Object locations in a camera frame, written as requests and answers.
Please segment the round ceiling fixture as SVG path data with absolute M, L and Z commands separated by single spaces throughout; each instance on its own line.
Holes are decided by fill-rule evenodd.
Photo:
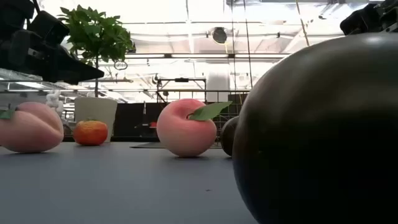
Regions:
M 215 27 L 211 36 L 217 44 L 225 44 L 228 38 L 223 27 Z

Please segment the black metal rack frame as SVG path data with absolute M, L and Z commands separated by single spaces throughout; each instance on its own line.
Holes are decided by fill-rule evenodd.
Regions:
M 156 78 L 156 102 L 157 103 L 168 103 L 169 92 L 177 92 L 178 98 L 181 99 L 181 93 L 187 92 L 191 93 L 192 97 L 194 97 L 194 93 L 204 93 L 204 101 L 207 102 L 207 83 L 206 78 Z M 189 83 L 194 82 L 199 89 L 187 88 L 187 89 L 165 89 L 165 87 L 170 83 Z

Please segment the pink toy peach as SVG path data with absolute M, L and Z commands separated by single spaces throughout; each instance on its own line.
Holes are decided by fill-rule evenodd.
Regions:
M 17 106 L 9 119 L 0 119 L 0 146 L 13 152 L 44 152 L 58 146 L 63 124 L 54 109 L 38 102 Z
M 157 120 L 157 136 L 162 145 L 179 157 L 196 157 L 215 142 L 217 127 L 213 118 L 231 104 L 186 98 L 169 103 Z

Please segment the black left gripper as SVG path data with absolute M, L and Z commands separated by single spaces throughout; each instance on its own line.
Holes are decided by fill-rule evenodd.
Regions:
M 0 68 L 43 77 L 46 82 L 79 82 L 102 78 L 104 72 L 87 65 L 60 46 L 68 29 L 45 11 L 24 28 L 18 12 L 0 14 Z

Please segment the white plant pot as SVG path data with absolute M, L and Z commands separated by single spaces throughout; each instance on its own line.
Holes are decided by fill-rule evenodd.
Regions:
M 78 97 L 75 99 L 75 121 L 95 119 L 105 123 L 108 127 L 108 137 L 111 141 L 118 102 L 108 98 Z

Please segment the black low wall panel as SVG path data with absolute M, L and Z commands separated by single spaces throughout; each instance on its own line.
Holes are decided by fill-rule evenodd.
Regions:
M 159 142 L 156 125 L 161 111 L 158 103 L 119 103 L 111 140 Z

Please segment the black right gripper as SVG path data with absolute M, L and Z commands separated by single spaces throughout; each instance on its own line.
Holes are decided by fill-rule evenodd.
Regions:
M 369 3 L 362 9 L 352 12 L 340 23 L 344 35 L 382 31 L 378 4 Z

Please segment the white lumpy background object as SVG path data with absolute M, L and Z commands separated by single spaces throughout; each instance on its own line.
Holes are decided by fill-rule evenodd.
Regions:
M 52 108 L 59 117 L 63 114 L 63 102 L 59 100 L 61 95 L 60 90 L 51 90 L 46 95 L 46 105 Z

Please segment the green leafy potted tree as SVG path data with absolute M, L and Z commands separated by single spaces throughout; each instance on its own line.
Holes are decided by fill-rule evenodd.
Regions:
M 136 51 L 131 33 L 123 27 L 119 16 L 107 16 L 106 12 L 81 5 L 60 10 L 58 18 L 69 29 L 69 52 L 81 55 L 84 64 L 98 69 L 101 60 L 123 62 L 128 52 Z

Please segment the orange tangerine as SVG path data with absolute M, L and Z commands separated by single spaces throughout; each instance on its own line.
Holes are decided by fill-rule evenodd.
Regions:
M 79 121 L 73 130 L 73 138 L 82 146 L 99 146 L 108 137 L 108 126 L 96 120 Z

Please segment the dark purple plum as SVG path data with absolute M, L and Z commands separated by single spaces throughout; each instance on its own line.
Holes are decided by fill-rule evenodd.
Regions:
M 235 116 L 225 122 L 220 133 L 220 143 L 224 152 L 230 157 L 233 154 L 233 143 L 236 126 L 239 121 L 239 116 Z
M 268 70 L 233 168 L 259 224 L 398 224 L 398 33 L 327 40 Z

